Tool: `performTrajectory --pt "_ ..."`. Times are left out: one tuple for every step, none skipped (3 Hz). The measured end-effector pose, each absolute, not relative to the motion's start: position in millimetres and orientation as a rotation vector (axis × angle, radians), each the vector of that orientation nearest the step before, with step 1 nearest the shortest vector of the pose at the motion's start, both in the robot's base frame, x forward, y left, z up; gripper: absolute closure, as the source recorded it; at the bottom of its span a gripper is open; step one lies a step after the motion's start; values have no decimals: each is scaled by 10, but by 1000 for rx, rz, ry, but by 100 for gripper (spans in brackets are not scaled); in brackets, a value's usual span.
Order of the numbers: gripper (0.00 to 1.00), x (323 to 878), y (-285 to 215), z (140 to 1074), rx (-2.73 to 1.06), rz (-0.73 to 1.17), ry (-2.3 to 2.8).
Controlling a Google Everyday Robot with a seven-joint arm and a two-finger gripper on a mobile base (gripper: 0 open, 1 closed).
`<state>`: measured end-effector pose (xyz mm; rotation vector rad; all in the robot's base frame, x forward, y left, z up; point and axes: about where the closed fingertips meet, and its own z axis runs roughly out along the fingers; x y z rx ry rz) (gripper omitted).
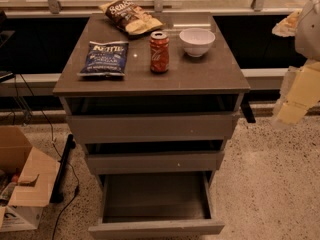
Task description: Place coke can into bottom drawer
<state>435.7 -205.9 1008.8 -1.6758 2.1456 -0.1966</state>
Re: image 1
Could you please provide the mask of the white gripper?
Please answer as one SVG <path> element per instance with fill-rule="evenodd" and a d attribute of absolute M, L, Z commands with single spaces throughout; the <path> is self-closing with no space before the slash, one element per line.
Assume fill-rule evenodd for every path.
<path fill-rule="evenodd" d="M 277 23 L 272 33 L 280 37 L 295 35 L 295 50 L 307 59 L 320 60 L 320 0 L 309 0 Z M 273 109 L 275 126 L 298 123 L 320 101 L 320 62 L 307 61 L 290 66 L 280 88 L 280 98 Z"/>

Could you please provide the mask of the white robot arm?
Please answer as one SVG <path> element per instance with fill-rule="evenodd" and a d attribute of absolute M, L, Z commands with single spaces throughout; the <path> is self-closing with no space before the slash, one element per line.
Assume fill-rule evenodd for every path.
<path fill-rule="evenodd" d="M 272 117 L 275 126 L 284 128 L 298 123 L 320 101 L 320 0 L 309 0 L 277 23 L 272 33 L 293 36 L 295 51 L 307 59 L 284 75 Z"/>

